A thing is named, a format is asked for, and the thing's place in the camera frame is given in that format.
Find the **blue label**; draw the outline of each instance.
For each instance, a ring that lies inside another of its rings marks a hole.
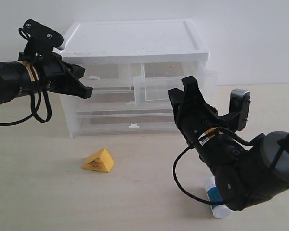
[[[222,201],[221,196],[218,193],[218,190],[216,187],[208,190],[208,197],[209,197],[209,201],[214,201],[214,202]],[[212,209],[214,209],[216,206],[218,206],[218,205],[211,205]]]

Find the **yellow triangular block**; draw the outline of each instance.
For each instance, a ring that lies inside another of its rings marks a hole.
[[[86,170],[109,173],[114,163],[115,162],[109,154],[108,150],[103,148],[93,155],[90,155],[85,160],[82,168]]]

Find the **drawer lid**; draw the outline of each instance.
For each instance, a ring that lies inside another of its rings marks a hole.
[[[55,52],[75,64],[207,61],[209,50],[191,19],[75,22]]]

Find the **white wall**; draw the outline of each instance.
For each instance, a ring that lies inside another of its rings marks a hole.
[[[35,19],[65,33],[74,21],[193,17],[218,84],[289,82],[289,0],[0,0],[0,61],[25,45]]]

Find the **wooden table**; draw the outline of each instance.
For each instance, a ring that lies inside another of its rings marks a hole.
[[[227,113],[233,88],[250,91],[250,140],[261,132],[289,131],[289,84],[218,87],[214,106]],[[0,127],[0,231],[289,231],[289,190],[267,203],[215,219],[210,207],[185,196],[172,164],[186,147],[177,134],[69,138],[57,95],[53,118]],[[29,114],[29,99],[0,107],[0,122]],[[109,174],[81,169],[84,158],[107,148]],[[192,150],[178,164],[190,192],[206,198],[208,168]]]

